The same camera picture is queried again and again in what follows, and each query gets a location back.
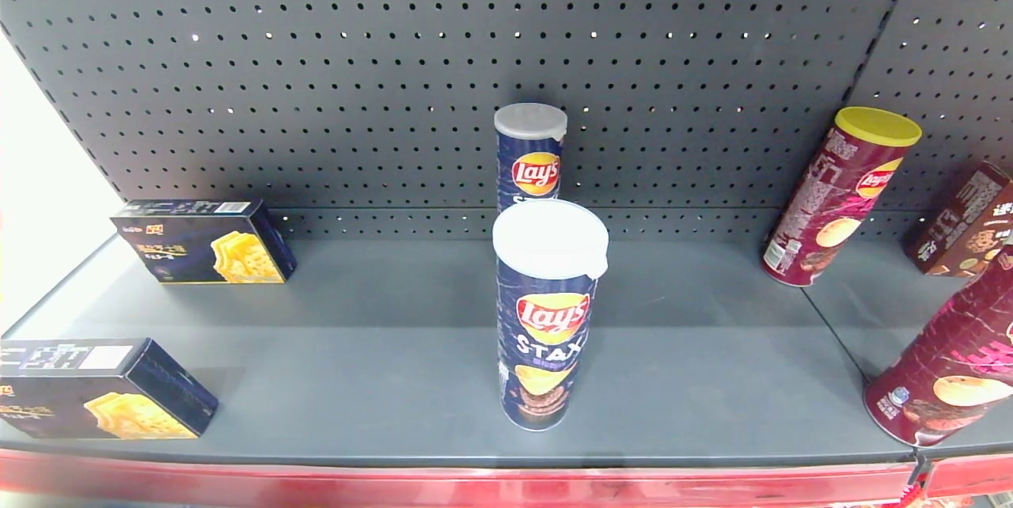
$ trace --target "yellow plastic lid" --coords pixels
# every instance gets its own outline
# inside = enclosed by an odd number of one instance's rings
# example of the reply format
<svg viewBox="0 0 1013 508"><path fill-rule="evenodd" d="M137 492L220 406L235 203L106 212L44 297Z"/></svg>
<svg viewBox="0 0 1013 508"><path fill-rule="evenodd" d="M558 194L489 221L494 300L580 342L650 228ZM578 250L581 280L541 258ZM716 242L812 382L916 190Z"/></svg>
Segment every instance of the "yellow plastic lid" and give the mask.
<svg viewBox="0 0 1013 508"><path fill-rule="evenodd" d="M879 108L848 106L841 108L834 121L851 136L880 146L906 148L922 137L918 123Z"/></svg>

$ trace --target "cookie image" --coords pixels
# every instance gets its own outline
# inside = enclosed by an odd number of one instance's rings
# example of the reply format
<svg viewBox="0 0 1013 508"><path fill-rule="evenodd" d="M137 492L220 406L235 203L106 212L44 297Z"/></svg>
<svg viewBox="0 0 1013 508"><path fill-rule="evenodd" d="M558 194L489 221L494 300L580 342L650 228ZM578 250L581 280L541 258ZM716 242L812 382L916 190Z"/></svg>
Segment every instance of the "cookie image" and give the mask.
<svg viewBox="0 0 1013 508"><path fill-rule="evenodd" d="M986 229L984 231L979 231L967 239L966 247L967 250L973 253L982 253L994 248L999 241L996 240L996 233L994 230Z"/></svg>
<svg viewBox="0 0 1013 508"><path fill-rule="evenodd" d="M147 395L106 393L84 404L98 428L121 439L196 439L181 425Z"/></svg>
<svg viewBox="0 0 1013 508"><path fill-rule="evenodd" d="M518 410L526 420L536 424L551 424L553 416L566 407L569 391L562 385L573 367L562 371L547 371L537 367L519 365L514 368L521 382L521 400Z"/></svg>
<svg viewBox="0 0 1013 508"><path fill-rule="evenodd" d="M282 274L253 233L232 231L211 242L215 271L229 283L282 283Z"/></svg>
<svg viewBox="0 0 1013 508"><path fill-rule="evenodd" d="M861 221L850 217L835 219L816 233L816 244L827 247L837 246L846 241L861 224Z"/></svg>
<svg viewBox="0 0 1013 508"><path fill-rule="evenodd" d="M822 273L828 267L837 252L841 250L841 245L831 247L827 250L815 250L805 256L799 266L807 273Z"/></svg>
<svg viewBox="0 0 1013 508"><path fill-rule="evenodd" d="M949 433L962 429L985 416L984 411L959 411L923 400L912 400L904 405L904 416L923 428Z"/></svg>
<svg viewBox="0 0 1013 508"><path fill-rule="evenodd" d="M542 395L531 393L522 386L521 398L524 401L524 405L518 409L521 411L521 415L532 423L549 422L553 415L561 412L566 406L568 395L569 392L559 385Z"/></svg>
<svg viewBox="0 0 1013 508"><path fill-rule="evenodd" d="M932 392L947 405L978 407L1013 395L1013 387L998 379L948 375L933 383Z"/></svg>

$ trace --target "blue chip can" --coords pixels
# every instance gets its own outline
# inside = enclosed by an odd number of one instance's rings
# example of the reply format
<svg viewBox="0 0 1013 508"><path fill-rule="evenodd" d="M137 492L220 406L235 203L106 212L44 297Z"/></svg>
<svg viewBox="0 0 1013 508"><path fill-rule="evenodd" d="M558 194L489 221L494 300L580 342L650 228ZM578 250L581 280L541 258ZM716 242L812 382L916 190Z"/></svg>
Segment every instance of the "blue chip can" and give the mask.
<svg viewBox="0 0 1013 508"><path fill-rule="evenodd" d="M566 114L548 104L521 102L494 117L498 139L496 208L559 195Z"/></svg>
<svg viewBox="0 0 1013 508"><path fill-rule="evenodd" d="M502 261L496 281L503 411L524 429L548 429L566 413L598 281L536 279Z"/></svg>
<svg viewBox="0 0 1013 508"><path fill-rule="evenodd" d="M504 210L492 237L501 405L519 427L545 430L573 392L608 232L582 207L536 200Z"/></svg>

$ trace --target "dark blue box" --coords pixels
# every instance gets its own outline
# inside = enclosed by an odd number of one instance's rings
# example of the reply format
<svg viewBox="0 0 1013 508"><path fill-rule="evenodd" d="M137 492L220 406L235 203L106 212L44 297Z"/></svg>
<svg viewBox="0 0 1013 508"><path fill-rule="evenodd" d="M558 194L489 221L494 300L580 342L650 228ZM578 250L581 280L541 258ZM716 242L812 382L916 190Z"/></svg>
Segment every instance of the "dark blue box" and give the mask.
<svg viewBox="0 0 1013 508"><path fill-rule="evenodd" d="M0 418L32 437L196 439L216 409L150 338L0 342Z"/></svg>
<svg viewBox="0 0 1013 508"><path fill-rule="evenodd" d="M112 222L163 283L284 283L296 269L260 200L137 200Z"/></svg>

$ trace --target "lay's logo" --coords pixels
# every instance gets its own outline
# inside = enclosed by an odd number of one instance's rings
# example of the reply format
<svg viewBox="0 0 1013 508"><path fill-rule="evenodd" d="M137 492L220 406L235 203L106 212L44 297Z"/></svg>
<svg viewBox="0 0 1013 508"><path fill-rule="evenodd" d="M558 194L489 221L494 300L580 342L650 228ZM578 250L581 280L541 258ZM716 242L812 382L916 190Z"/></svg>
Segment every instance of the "lay's logo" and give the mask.
<svg viewBox="0 0 1013 508"><path fill-rule="evenodd" d="M542 344L567 342L588 316L591 295L575 292L529 294L517 300L521 325Z"/></svg>
<svg viewBox="0 0 1013 508"><path fill-rule="evenodd" d="M871 169L858 180L855 191L865 199L871 199L882 194L883 188L889 184L889 178L893 176L893 171L901 165L901 159L888 161L875 169Z"/></svg>
<svg viewBox="0 0 1013 508"><path fill-rule="evenodd" d="M559 183L559 156L549 152L522 155L511 169L514 184L532 196L544 196Z"/></svg>

